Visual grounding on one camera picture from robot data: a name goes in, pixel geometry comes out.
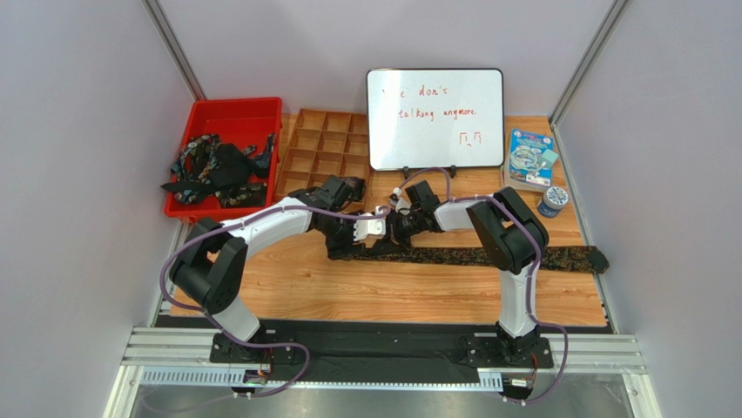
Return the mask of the black gold key pattern tie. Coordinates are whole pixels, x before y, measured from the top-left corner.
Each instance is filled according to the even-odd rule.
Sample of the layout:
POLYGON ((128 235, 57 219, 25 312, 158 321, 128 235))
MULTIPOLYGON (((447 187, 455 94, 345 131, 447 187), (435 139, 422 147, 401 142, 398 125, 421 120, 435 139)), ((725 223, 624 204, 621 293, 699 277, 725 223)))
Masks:
MULTIPOLYGON (((492 266, 481 247, 416 247, 401 253, 359 253, 350 260, 399 262, 449 266, 492 266)), ((610 262, 596 246, 548 246, 542 252, 541 269, 568 273, 605 273, 610 262)))

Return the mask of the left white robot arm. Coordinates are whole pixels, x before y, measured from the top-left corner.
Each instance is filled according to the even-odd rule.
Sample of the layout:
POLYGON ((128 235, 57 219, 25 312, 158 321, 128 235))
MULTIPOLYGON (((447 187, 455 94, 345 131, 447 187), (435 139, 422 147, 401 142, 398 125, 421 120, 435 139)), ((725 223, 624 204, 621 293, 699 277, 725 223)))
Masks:
POLYGON ((251 215, 217 222, 200 220, 184 250, 169 265, 168 279, 239 341, 260 331, 258 318, 239 296, 246 262, 279 241, 310 232, 331 244, 353 244, 353 215, 344 214, 365 193, 364 179, 329 176, 320 186, 290 192, 273 206, 251 215))

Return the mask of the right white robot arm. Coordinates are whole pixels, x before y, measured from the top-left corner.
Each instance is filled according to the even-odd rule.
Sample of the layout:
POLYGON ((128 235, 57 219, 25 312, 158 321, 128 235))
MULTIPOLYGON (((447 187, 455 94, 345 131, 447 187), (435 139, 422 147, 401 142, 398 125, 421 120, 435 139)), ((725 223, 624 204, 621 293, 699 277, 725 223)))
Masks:
POLYGON ((422 180, 406 187, 405 193, 409 206, 403 208, 397 201, 387 217, 387 234, 370 254, 409 254, 411 238, 422 232, 475 231, 490 265, 500 274, 498 349, 503 356, 524 355, 540 338, 534 278, 549 243, 545 226, 510 187, 478 198, 442 202, 422 180))

